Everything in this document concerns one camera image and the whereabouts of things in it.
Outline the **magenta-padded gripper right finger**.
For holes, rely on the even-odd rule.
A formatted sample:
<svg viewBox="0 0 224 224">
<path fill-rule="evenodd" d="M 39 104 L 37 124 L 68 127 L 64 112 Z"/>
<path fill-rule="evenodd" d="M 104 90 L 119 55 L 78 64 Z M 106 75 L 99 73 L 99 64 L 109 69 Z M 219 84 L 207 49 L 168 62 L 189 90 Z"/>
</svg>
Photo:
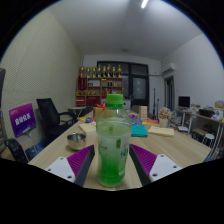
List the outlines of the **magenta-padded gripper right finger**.
<svg viewBox="0 0 224 224">
<path fill-rule="evenodd" d="M 165 154 L 155 155 L 134 144 L 129 146 L 129 154 L 143 186 L 181 170 L 181 167 Z"/>
</svg>

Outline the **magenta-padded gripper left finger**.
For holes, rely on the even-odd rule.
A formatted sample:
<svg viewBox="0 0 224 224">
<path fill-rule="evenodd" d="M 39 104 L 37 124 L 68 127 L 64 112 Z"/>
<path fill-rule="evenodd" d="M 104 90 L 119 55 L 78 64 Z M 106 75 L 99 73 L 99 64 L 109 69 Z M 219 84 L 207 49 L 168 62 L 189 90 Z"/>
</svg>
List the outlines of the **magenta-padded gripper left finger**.
<svg viewBox="0 0 224 224">
<path fill-rule="evenodd" d="M 94 146 L 90 145 L 68 158 L 59 157 L 46 168 L 46 171 L 78 186 L 83 186 L 94 155 Z"/>
</svg>

